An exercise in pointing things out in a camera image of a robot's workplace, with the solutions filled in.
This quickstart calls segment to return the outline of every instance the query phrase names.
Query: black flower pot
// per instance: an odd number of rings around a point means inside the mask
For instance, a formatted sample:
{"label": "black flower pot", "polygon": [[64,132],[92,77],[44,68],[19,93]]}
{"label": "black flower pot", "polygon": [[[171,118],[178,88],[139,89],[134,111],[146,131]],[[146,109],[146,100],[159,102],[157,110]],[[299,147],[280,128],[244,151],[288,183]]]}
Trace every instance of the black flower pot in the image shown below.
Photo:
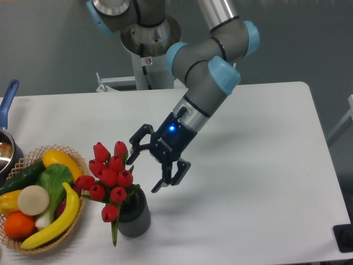
{"label": "black flower pot", "polygon": [[123,204],[119,214],[119,231],[128,237],[144,234],[151,224],[147,200],[142,189],[138,189],[128,204]]}

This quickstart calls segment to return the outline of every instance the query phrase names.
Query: orange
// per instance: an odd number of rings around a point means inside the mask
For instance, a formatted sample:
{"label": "orange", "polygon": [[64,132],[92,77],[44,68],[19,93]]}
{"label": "orange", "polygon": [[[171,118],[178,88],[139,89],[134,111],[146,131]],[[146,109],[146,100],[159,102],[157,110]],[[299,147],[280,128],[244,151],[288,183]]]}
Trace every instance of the orange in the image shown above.
{"label": "orange", "polygon": [[10,214],[4,223],[4,232],[11,239],[28,237],[32,234],[34,229],[34,218],[20,211]]}

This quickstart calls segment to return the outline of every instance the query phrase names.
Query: blue pot handle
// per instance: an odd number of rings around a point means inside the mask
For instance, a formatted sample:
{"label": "blue pot handle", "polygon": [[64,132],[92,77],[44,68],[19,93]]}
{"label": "blue pot handle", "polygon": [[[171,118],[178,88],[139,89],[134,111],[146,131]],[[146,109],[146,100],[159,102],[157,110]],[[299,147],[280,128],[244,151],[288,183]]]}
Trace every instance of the blue pot handle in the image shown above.
{"label": "blue pot handle", "polygon": [[20,85],[20,82],[14,79],[10,82],[9,87],[6,90],[6,94],[0,105],[0,128],[7,129],[7,116],[9,113],[12,100],[15,97],[15,94],[19,85]]}

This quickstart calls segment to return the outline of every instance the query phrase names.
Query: blue led light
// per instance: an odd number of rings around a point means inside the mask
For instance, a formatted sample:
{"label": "blue led light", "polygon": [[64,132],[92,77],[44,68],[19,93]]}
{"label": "blue led light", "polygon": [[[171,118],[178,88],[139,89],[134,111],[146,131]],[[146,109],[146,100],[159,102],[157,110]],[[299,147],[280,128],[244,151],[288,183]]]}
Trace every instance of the blue led light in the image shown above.
{"label": "blue led light", "polygon": [[171,126],[169,126],[169,131],[175,131],[175,125],[172,124]]}

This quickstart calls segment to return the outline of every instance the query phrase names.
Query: pot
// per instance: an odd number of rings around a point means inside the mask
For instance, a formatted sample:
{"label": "pot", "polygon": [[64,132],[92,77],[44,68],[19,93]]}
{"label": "pot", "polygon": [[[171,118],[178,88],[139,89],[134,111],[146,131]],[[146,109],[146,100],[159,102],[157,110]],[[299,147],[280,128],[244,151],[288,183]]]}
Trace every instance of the pot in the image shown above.
{"label": "pot", "polygon": [[119,231],[128,237],[144,234],[151,224],[147,200],[142,189],[138,189],[128,204],[123,204],[119,213]]}
{"label": "pot", "polygon": [[18,86],[18,80],[10,82],[0,105],[0,187],[5,183],[11,169],[23,157],[22,150],[7,132],[8,112]]}

